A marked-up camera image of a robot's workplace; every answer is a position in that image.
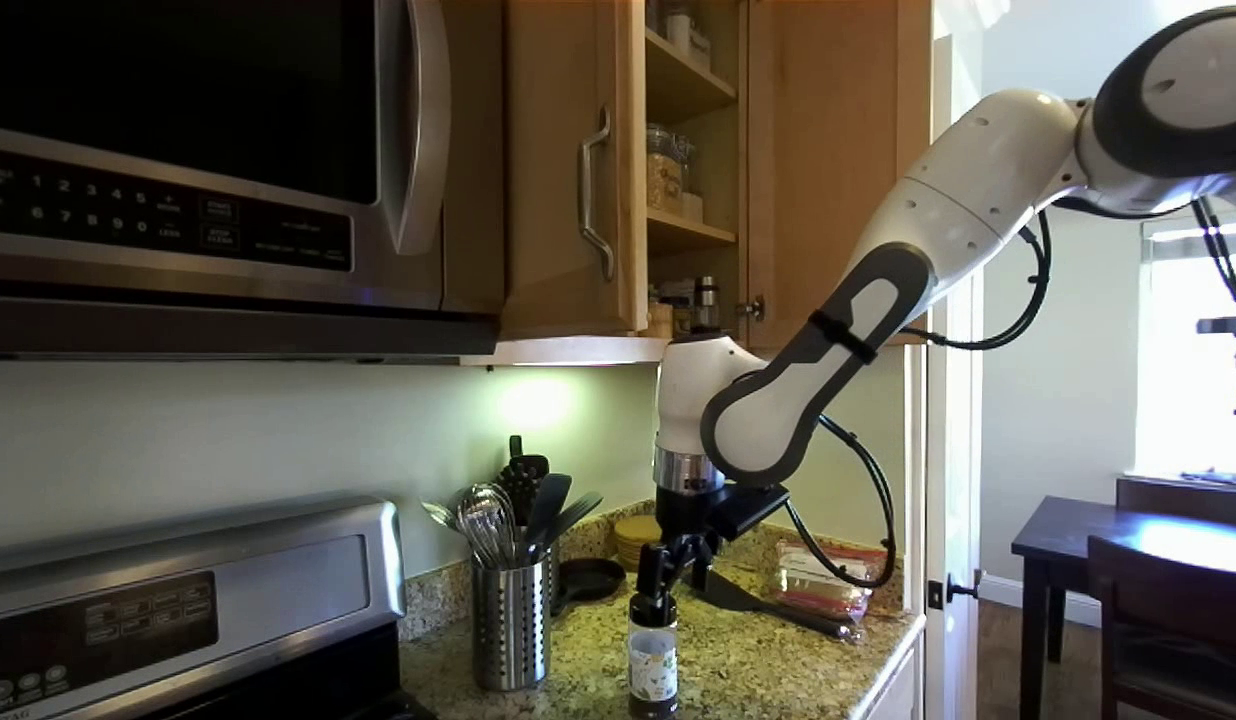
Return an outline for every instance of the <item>stainless steel microwave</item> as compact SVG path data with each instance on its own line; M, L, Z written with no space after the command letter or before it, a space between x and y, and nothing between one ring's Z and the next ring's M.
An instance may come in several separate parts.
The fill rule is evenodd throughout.
M0 0L0 355L459 355L498 0Z

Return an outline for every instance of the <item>dark wooden table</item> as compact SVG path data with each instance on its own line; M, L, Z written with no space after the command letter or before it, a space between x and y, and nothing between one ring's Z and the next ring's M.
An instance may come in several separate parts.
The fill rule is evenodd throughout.
M1024 556L1024 611L1020 611L1020 716L1039 716L1045 657L1059 660L1065 591L1091 596L1086 534L1119 541L1137 550L1236 570L1236 522L1119 511L1112 503L1085 503L1045 496L1029 516L1012 550Z

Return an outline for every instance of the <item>stainless steel utensil holder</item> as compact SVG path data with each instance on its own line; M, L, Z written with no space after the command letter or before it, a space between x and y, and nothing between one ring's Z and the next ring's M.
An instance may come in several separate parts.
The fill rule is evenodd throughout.
M549 569L473 558L473 673L478 689L549 679Z

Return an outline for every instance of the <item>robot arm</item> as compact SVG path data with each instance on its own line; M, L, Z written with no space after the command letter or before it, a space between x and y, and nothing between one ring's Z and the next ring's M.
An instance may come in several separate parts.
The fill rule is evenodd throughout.
M771 358L731 338L669 349L654 435L669 563L700 550L692 534L717 532L717 516L731 534L774 507L842 382L1039 206L1154 214L1201 197L1236 199L1236 6L1168 25L1091 104L1039 93L978 99L884 197L832 296ZM646 570L677 577L663 550Z

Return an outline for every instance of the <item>stainless steel stove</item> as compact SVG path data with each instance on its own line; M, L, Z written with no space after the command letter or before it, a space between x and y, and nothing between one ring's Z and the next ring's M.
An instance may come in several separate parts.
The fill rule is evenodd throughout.
M431 716L394 617L388 501L0 558L0 716Z

